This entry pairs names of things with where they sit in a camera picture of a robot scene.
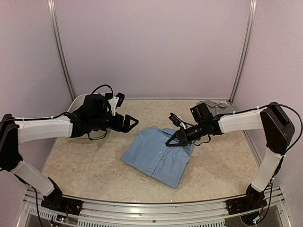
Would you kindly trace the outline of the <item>light blue long sleeve shirt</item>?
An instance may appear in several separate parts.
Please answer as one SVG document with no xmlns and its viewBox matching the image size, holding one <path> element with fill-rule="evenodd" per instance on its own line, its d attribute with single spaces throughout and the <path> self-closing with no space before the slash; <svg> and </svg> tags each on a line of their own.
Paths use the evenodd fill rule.
<svg viewBox="0 0 303 227">
<path fill-rule="evenodd" d="M 191 158 L 194 145 L 168 147 L 176 131 L 152 126 L 139 132 L 121 160 L 159 182 L 177 189 Z"/>
</svg>

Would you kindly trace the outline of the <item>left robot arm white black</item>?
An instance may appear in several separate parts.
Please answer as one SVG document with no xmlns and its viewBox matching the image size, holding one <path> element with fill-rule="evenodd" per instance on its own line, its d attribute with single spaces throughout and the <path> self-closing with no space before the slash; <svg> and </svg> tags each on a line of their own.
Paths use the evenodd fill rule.
<svg viewBox="0 0 303 227">
<path fill-rule="evenodd" d="M 139 121 L 130 115 L 116 112 L 124 101 L 124 94 L 85 95 L 83 103 L 73 112 L 45 118 L 14 118 L 3 116 L 0 122 L 0 168 L 11 172 L 21 182 L 43 195 L 42 207 L 79 215 L 83 202 L 64 197 L 59 186 L 26 162 L 19 153 L 19 145 L 51 138 L 79 138 L 93 131 L 113 130 L 128 133 Z"/>
</svg>

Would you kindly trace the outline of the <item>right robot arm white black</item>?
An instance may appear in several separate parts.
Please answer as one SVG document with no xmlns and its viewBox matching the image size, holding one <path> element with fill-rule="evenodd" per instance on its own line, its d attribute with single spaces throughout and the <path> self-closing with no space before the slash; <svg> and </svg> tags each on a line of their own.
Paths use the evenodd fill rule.
<svg viewBox="0 0 303 227">
<path fill-rule="evenodd" d="M 230 215 L 248 212 L 267 206 L 265 190 L 272 186 L 283 159 L 293 145 L 295 127 L 284 111 L 285 105 L 271 102 L 265 106 L 213 115 L 206 102 L 192 107 L 195 124 L 181 126 L 182 120 L 171 113 L 169 119 L 179 127 L 166 142 L 168 147 L 184 147 L 207 136 L 223 135 L 236 131 L 261 131 L 266 140 L 266 152 L 245 195 L 227 200 Z"/>
</svg>

